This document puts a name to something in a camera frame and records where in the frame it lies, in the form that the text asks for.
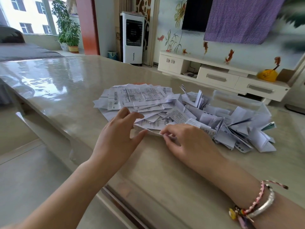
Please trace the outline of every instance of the silver bangle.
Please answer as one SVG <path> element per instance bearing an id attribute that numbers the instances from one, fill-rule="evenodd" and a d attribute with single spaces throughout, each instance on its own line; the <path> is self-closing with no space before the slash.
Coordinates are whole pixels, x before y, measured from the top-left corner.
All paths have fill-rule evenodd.
<path id="1" fill-rule="evenodd" d="M 253 218 L 255 216 L 258 216 L 259 214 L 263 213 L 265 210 L 267 210 L 272 205 L 274 198 L 275 198 L 275 193 L 270 185 L 265 184 L 265 186 L 270 190 L 268 200 L 261 207 L 256 209 L 254 212 L 248 214 L 248 217 Z"/>

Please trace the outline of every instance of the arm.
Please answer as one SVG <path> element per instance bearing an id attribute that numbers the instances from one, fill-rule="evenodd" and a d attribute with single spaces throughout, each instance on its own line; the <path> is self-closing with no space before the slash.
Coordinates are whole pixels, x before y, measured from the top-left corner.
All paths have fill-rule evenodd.
<path id="1" fill-rule="evenodd" d="M 102 130 L 90 159 L 81 164 L 22 223 L 11 228 L 76 228 L 91 200 L 128 160 L 145 136 L 147 131 L 143 130 L 130 138 L 130 130 L 137 118 L 143 118 L 143 115 L 130 113 L 127 108 L 120 110 Z"/>
<path id="2" fill-rule="evenodd" d="M 160 133 L 165 134 L 166 145 L 178 159 L 211 181 L 237 206 L 249 208 L 260 191 L 260 181 L 236 163 L 224 158 L 204 131 L 191 125 L 169 125 Z M 173 143 L 167 137 L 168 134 L 174 134 L 181 146 Z M 264 194 L 261 204 L 268 195 L 268 192 Z M 273 205 L 253 220 L 257 229 L 297 229 L 300 225 L 305 225 L 304 216 L 304 208 L 276 193 Z"/>

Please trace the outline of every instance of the forearm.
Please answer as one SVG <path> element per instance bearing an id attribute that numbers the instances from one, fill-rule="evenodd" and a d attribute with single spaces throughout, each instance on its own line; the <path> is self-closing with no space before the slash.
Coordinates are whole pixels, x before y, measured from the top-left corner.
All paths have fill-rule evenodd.
<path id="1" fill-rule="evenodd" d="M 228 160 L 224 160 L 217 171 L 211 172 L 206 178 L 226 193 L 237 206 L 244 209 L 250 207 L 260 191 L 260 181 Z M 268 195 L 269 191 L 266 190 L 260 205 L 266 202 Z M 305 225 L 304 216 L 304 208 L 276 193 L 271 207 L 253 220 L 257 229 L 293 229 Z"/>
<path id="2" fill-rule="evenodd" d="M 88 162 L 75 172 L 17 229 L 74 229 L 89 203 L 108 181 Z"/>

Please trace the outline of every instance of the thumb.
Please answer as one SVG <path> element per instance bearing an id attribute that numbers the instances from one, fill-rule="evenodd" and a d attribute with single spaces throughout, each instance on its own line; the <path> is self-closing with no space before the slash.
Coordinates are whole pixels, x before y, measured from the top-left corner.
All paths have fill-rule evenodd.
<path id="1" fill-rule="evenodd" d="M 165 143 L 168 147 L 168 149 L 178 158 L 182 159 L 182 148 L 181 146 L 176 145 L 174 142 L 170 140 L 170 138 L 167 135 L 163 135 L 163 138 L 165 140 Z"/>
<path id="2" fill-rule="evenodd" d="M 143 138 L 145 137 L 147 132 L 148 132 L 147 130 L 142 130 L 142 131 L 139 132 L 138 135 L 136 135 L 134 138 L 132 138 L 132 144 L 134 146 L 134 150 L 137 148 L 137 146 L 143 140 Z"/>

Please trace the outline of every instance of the air cooler grille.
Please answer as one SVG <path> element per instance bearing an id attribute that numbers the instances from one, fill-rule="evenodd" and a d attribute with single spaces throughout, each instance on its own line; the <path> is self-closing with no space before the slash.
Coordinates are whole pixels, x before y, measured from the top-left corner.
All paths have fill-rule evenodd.
<path id="1" fill-rule="evenodd" d="M 142 45 L 142 22 L 126 19 L 126 45 Z"/>

